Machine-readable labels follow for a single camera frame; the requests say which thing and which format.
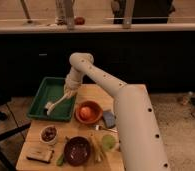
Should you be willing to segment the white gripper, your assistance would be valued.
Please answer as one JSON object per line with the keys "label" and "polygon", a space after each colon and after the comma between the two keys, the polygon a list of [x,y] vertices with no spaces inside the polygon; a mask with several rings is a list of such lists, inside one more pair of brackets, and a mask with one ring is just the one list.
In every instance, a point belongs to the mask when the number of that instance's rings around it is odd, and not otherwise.
{"label": "white gripper", "polygon": [[64,84],[64,93],[67,95],[67,97],[73,97],[77,93],[78,88],[79,82],[75,81],[70,75],[67,75]]}

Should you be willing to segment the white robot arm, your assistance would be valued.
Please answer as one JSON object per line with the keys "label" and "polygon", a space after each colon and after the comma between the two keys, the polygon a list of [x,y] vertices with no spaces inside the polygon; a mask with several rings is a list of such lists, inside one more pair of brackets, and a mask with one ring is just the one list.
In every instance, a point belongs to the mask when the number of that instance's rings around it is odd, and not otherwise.
{"label": "white robot arm", "polygon": [[89,53],[72,53],[69,62],[69,90],[77,90],[87,75],[113,98],[125,171],[171,171],[146,87],[127,84],[99,69]]}

